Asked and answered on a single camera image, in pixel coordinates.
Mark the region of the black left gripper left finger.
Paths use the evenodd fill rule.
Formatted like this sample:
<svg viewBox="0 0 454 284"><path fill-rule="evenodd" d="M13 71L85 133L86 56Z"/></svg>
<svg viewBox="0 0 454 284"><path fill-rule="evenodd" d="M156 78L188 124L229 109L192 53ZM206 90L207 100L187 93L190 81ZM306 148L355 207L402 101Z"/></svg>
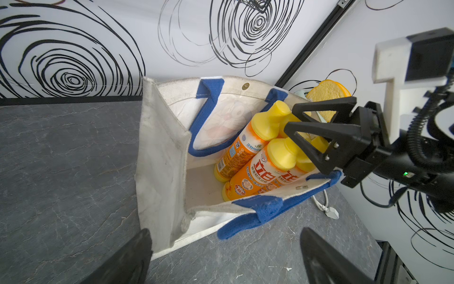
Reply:
<svg viewBox="0 0 454 284"><path fill-rule="evenodd" d="M153 255L151 246L149 229L142 229L82 283L143 284Z"/></svg>

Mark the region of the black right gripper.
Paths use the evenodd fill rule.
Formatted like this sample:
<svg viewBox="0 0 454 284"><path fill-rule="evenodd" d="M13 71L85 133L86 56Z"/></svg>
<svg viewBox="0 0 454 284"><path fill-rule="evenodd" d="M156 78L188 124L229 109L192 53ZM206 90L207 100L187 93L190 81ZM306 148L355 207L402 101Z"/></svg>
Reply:
<svg viewBox="0 0 454 284"><path fill-rule="evenodd" d="M292 114L297 121L287 123L284 132L307 155L322 174L335 169L344 171L342 184L350 188L362 184L362 180L374 173L391 182L404 185L390 200L393 206L406 190L412 189L427 195L438 213L454 210L454 141L435 123L442 110L452 106L445 102L437 107L427 122L417 119L413 130L426 126L430 137L408 139L407 131L399 132L398 139L390 143L385 131L380 104L368 102L352 115L356 97L345 97L320 102L295 104ZM331 123L318 123L305 114L307 111L335 111ZM348 124L371 123L371 143L360 154L355 147L361 146L361 128Z"/></svg>

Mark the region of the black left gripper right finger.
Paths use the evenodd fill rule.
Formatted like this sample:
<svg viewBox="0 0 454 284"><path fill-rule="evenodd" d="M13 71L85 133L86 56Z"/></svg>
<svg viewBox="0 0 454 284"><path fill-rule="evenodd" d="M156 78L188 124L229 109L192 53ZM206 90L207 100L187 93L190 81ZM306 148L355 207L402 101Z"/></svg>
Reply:
<svg viewBox="0 0 454 284"><path fill-rule="evenodd" d="M372 279L309 227L302 229L300 248L311 284L371 284Z"/></svg>

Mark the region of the white bag with blue handles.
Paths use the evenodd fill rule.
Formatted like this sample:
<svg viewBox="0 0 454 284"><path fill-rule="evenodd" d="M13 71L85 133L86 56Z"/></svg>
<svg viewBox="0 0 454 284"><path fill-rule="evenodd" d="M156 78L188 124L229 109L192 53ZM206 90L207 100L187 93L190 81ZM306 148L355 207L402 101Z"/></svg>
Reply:
<svg viewBox="0 0 454 284"><path fill-rule="evenodd" d="M251 117L276 101L292 107L304 99L236 76L161 83L143 78L135 188L154 259L212 233L226 240L262 226L340 180L339 170L313 170L264 194L223 200L215 163Z"/></svg>

